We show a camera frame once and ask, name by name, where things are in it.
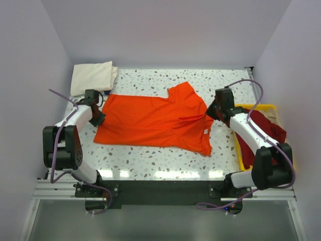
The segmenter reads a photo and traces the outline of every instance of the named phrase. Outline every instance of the glass panel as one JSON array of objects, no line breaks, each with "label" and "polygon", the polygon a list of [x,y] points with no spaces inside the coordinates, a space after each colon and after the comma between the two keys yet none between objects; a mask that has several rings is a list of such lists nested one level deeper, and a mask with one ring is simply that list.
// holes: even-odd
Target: glass panel
[{"label": "glass panel", "polygon": [[244,201],[233,217],[193,206],[123,206],[92,217],[83,200],[40,202],[30,240],[297,240],[286,201]]}]

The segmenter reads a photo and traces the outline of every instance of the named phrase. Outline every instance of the orange t-shirt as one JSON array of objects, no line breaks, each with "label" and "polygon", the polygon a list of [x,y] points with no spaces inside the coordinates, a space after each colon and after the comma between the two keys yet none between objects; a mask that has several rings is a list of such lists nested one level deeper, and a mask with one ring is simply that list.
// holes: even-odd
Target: orange t-shirt
[{"label": "orange t-shirt", "polygon": [[204,101],[188,82],[168,90],[168,98],[109,95],[94,142],[154,147],[179,147],[209,156],[210,130]]}]

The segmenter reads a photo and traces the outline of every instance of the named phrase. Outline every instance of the gray wall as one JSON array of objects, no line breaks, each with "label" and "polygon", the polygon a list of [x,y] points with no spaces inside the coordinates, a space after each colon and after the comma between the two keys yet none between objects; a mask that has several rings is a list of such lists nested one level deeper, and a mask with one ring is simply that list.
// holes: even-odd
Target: gray wall
[{"label": "gray wall", "polygon": [[0,3],[0,240],[18,240],[38,176],[42,129],[58,121],[72,63],[39,0]]},{"label": "gray wall", "polygon": [[254,68],[277,105],[297,167],[295,193],[310,240],[321,228],[321,2],[293,0]]},{"label": "gray wall", "polygon": [[75,63],[254,66],[291,0],[42,0]]}]

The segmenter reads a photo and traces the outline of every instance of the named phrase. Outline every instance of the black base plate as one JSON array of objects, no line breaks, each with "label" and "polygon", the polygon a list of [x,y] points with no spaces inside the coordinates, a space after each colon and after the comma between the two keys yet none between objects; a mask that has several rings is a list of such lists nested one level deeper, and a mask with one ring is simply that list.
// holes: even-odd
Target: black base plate
[{"label": "black base plate", "polygon": [[[102,186],[112,193],[111,209],[122,205],[196,205],[199,202],[221,206],[221,198],[238,198],[247,192],[243,188],[222,194],[222,185],[223,181],[102,181]],[[99,189],[80,184],[75,187],[75,197],[102,197]]]}]

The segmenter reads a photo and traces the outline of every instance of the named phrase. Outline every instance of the speckled white tabletop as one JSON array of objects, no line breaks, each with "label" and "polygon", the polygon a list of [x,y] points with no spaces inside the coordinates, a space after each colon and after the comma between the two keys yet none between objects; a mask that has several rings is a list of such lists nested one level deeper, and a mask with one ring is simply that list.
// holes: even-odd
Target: speckled white tabletop
[{"label": "speckled white tabletop", "polygon": [[[167,88],[188,81],[208,106],[215,89],[241,78],[249,78],[247,70],[120,69],[112,93],[167,98]],[[232,89],[235,103],[255,103],[250,83],[239,83]],[[68,104],[66,115],[71,108]],[[223,123],[214,121],[211,129],[209,157],[175,147],[97,144],[93,142],[97,128],[90,123],[79,137],[83,159],[105,180],[223,180],[225,174],[239,171],[235,143],[231,129]],[[73,178],[65,175],[63,179]]]}]

